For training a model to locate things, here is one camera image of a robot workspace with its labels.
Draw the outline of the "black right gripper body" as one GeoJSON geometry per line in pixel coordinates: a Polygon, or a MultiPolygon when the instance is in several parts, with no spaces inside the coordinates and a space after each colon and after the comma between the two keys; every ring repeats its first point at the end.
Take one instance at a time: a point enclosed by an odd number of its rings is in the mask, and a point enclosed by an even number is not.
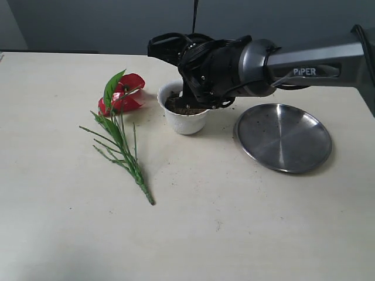
{"type": "Polygon", "coordinates": [[[238,63],[252,37],[214,40],[192,36],[183,50],[178,71],[183,79],[182,101],[195,108],[228,107],[234,98],[230,91],[240,85],[238,63]]]}

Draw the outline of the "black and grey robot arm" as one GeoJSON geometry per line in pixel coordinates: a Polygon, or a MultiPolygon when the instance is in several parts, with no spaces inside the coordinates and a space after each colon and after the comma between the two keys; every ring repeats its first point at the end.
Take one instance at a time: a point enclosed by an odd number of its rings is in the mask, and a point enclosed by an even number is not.
{"type": "Polygon", "coordinates": [[[355,25],[346,35],[292,47],[267,39],[214,40],[182,55],[176,108],[216,109],[236,97],[267,97],[275,90],[311,86],[374,91],[374,29],[355,25]]]}

